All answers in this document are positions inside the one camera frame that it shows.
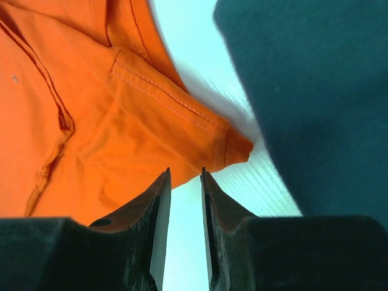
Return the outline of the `orange t shirt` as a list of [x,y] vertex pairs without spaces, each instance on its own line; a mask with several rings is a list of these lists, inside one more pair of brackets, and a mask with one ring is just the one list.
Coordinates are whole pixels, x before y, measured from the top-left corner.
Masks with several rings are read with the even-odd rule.
[[116,210],[253,144],[185,88],[147,1],[1,2],[1,216]]

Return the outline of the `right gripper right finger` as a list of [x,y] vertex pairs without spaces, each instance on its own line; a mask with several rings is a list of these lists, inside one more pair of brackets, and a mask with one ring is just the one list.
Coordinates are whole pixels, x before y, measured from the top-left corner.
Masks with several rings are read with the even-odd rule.
[[387,231],[366,216],[261,218],[206,170],[210,290],[386,290]]

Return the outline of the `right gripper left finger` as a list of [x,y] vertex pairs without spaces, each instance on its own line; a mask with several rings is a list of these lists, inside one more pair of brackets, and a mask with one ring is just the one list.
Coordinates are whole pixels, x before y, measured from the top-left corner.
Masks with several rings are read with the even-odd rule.
[[71,218],[1,220],[2,290],[161,290],[171,174],[90,226]]

